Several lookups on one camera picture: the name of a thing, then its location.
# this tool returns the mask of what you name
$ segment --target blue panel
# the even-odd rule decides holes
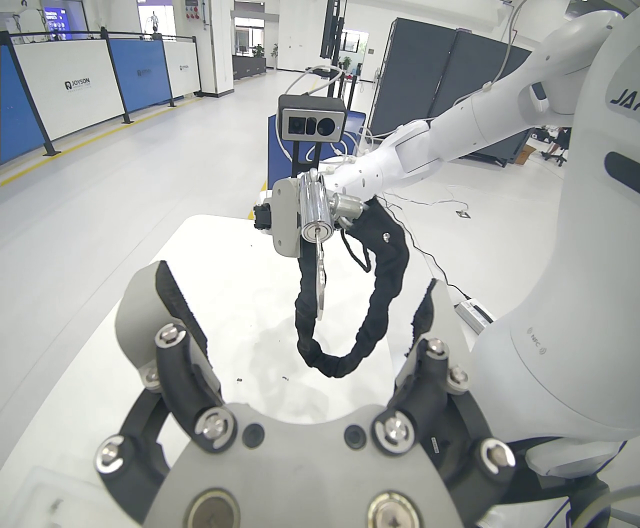
[[[44,143],[7,46],[0,46],[0,163]]]
[[[171,98],[160,40],[113,39],[111,50],[128,112]]]
[[[362,112],[354,112],[349,110],[347,116],[347,124],[344,130],[350,133],[357,140],[360,139],[360,131],[364,126],[366,115]],[[353,154],[355,146],[347,136],[343,136],[342,140],[347,145],[349,154]],[[293,155],[293,141],[283,141],[282,146],[287,149],[288,153]],[[314,143],[303,141],[300,143],[300,159],[304,159],[305,154],[309,151]],[[344,150],[344,147],[340,144],[336,145],[338,150]],[[331,146],[327,143],[323,143],[322,150],[320,151],[320,159],[327,159],[329,157],[335,157]],[[278,144],[278,136],[276,132],[276,116],[269,117],[269,161],[268,161],[268,183],[267,187],[273,189],[273,184],[288,178],[291,176],[291,162],[285,157],[280,145]]]

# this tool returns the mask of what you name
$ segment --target white floor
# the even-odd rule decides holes
[[[267,117],[296,76],[244,79],[233,95],[118,131],[0,188],[0,316],[11,329],[0,369],[0,466],[131,275],[177,227],[196,214],[247,216],[266,179]],[[368,114],[372,84],[360,89],[353,109]],[[449,281],[501,316],[545,267],[567,166],[544,162],[536,152],[525,165],[506,169],[462,160],[393,191],[424,203],[453,195],[468,203],[470,220],[455,213],[461,204],[428,207],[385,196],[402,207],[393,210]],[[219,250],[224,259],[233,247]],[[423,257],[414,250],[412,258]],[[631,483],[631,461],[637,472],[639,449],[630,444],[625,451],[611,466],[618,468],[612,486]]]

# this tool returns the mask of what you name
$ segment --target display screen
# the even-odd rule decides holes
[[[66,33],[66,31],[71,30],[66,9],[60,7],[45,7],[44,16],[47,19],[49,31],[52,31],[52,36],[57,35],[60,40],[71,40],[71,34]]]

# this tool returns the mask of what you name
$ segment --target dark gray cabinet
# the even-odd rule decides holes
[[[380,82],[371,109],[374,134],[393,131],[413,119],[436,117],[459,97],[491,81],[500,70],[507,45],[464,30],[396,19],[391,27]],[[502,76],[516,70],[529,51],[512,46]],[[483,148],[475,155],[513,163],[530,131]]]
[[[252,75],[264,74],[267,72],[267,59],[258,57],[246,57],[242,55],[232,55],[234,67],[234,79],[251,77]]]

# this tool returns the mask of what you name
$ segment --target electrical panel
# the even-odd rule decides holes
[[[184,0],[184,13],[189,20],[200,20],[198,0]]]

